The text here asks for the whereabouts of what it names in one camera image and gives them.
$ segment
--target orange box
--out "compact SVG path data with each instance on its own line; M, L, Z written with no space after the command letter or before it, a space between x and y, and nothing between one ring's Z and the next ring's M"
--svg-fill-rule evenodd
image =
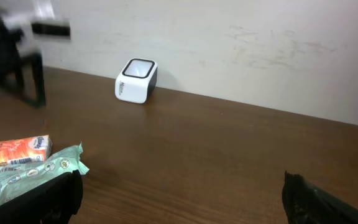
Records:
M51 148L49 135L0 141L0 166L44 162L48 159Z

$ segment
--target white barcode scanner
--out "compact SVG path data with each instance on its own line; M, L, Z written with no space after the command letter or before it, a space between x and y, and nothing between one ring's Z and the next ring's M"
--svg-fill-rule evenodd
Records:
M157 83L157 63L140 58L130 59L116 79L116 97L144 103Z

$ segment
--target green package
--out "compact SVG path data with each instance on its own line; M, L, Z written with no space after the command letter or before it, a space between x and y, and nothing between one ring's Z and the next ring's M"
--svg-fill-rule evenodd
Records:
M45 162L0 167L0 205L65 172L79 170L85 175L89 169L80 162L82 145L71 146L51 155Z

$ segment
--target wooden table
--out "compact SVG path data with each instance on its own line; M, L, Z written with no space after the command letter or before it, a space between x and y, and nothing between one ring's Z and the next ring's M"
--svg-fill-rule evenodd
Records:
M0 90L0 140L82 141L70 223L286 223L285 170L358 208L358 126L163 88L126 103L113 79L51 68L45 85L41 110Z

